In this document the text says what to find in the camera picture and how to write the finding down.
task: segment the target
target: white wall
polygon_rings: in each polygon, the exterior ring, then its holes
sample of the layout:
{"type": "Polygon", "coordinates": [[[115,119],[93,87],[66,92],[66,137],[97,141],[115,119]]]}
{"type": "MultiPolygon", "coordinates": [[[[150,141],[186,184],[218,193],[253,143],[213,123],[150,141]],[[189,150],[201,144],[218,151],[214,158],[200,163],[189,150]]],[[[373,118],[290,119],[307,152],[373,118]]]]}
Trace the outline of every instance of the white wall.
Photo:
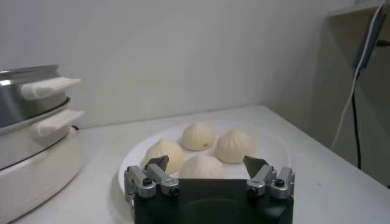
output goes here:
{"type": "MultiPolygon", "coordinates": [[[[330,147],[352,82],[351,64],[370,20],[369,12],[339,16],[322,29],[309,135],[330,147]]],[[[390,19],[379,38],[390,38],[390,19]]],[[[361,73],[355,98],[361,144],[362,171],[384,185],[390,184],[390,50],[376,49],[361,73]]],[[[334,151],[357,166],[352,110],[344,119],[334,151]]]]}
{"type": "Polygon", "coordinates": [[[335,2],[3,0],[0,69],[82,78],[68,92],[82,127],[262,103],[306,130],[335,2]]]}

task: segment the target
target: steamed bun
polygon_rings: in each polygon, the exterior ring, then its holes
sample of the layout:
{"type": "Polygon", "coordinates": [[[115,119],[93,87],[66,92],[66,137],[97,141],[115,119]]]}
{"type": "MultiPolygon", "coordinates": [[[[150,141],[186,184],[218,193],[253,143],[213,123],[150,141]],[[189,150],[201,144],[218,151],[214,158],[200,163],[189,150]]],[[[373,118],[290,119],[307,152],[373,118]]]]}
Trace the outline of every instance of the steamed bun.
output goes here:
{"type": "Polygon", "coordinates": [[[182,145],[189,150],[205,150],[215,143],[215,132],[213,127],[195,122],[183,131],[182,145]]]}
{"type": "Polygon", "coordinates": [[[233,129],[219,138],[215,154],[226,163],[243,163],[244,156],[252,156],[254,148],[253,136],[244,131],[233,129]]]}
{"type": "Polygon", "coordinates": [[[175,142],[165,139],[159,140],[147,150],[145,157],[141,162],[141,168],[143,169],[150,159],[165,155],[169,157],[165,172],[167,174],[173,174],[179,171],[180,167],[184,163],[185,153],[175,142]]]}
{"type": "Polygon", "coordinates": [[[179,172],[180,178],[215,179],[225,176],[224,165],[218,159],[197,155],[185,161],[179,172]]]}

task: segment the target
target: white plate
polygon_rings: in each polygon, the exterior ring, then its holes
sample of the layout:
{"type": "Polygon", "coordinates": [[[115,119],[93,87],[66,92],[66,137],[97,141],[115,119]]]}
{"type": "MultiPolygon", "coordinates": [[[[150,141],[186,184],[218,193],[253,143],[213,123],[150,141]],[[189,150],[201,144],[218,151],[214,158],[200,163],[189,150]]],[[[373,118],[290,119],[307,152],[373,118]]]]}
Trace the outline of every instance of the white plate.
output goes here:
{"type": "MultiPolygon", "coordinates": [[[[220,137],[227,131],[233,128],[239,128],[250,134],[252,134],[257,141],[257,149],[255,151],[255,157],[265,159],[269,164],[273,165],[277,170],[280,170],[283,166],[290,167],[290,155],[289,150],[281,141],[279,141],[272,133],[261,127],[253,127],[250,124],[234,123],[229,121],[202,121],[208,125],[214,127],[217,137],[220,137]]],[[[138,145],[136,145],[126,155],[122,161],[118,170],[119,185],[124,193],[124,171],[127,166],[137,165],[139,166],[141,160],[145,156],[146,150],[154,145],[160,139],[167,139],[179,143],[184,129],[189,126],[190,123],[181,124],[168,129],[165,129],[156,135],[153,135],[138,145]]],[[[215,146],[204,151],[194,152],[185,150],[186,159],[197,155],[206,154],[214,156],[215,146]]],[[[226,171],[226,178],[228,179],[248,179],[249,175],[246,171],[244,164],[224,164],[226,171]]]]}

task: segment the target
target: screw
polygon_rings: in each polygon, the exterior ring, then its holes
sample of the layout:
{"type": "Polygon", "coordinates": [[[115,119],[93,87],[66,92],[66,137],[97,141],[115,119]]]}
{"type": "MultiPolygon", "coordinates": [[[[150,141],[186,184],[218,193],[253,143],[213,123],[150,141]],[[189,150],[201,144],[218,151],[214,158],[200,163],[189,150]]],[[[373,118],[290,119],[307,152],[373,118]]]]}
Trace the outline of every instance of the screw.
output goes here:
{"type": "Polygon", "coordinates": [[[172,188],[169,190],[169,194],[171,197],[177,197],[179,195],[180,190],[178,188],[172,188]]]}
{"type": "Polygon", "coordinates": [[[149,177],[147,177],[147,178],[142,180],[142,185],[143,186],[148,186],[148,185],[151,185],[151,184],[152,184],[152,180],[149,177]]]}
{"type": "Polygon", "coordinates": [[[284,187],[285,186],[285,181],[282,179],[276,179],[275,180],[275,186],[276,187],[284,187]]]}
{"type": "Polygon", "coordinates": [[[258,197],[257,189],[252,188],[252,187],[248,189],[247,194],[248,194],[248,197],[250,197],[250,198],[258,197]]]}

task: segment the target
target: black cable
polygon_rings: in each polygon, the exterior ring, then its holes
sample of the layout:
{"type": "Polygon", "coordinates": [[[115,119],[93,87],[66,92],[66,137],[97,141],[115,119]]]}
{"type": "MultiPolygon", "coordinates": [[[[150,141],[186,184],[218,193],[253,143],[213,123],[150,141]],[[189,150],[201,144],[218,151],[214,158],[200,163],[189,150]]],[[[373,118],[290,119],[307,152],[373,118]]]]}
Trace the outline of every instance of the black cable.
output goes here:
{"type": "Polygon", "coordinates": [[[356,150],[358,154],[358,169],[361,170],[361,151],[358,127],[358,114],[356,111],[355,93],[352,95],[353,129],[355,130],[356,150]]]}

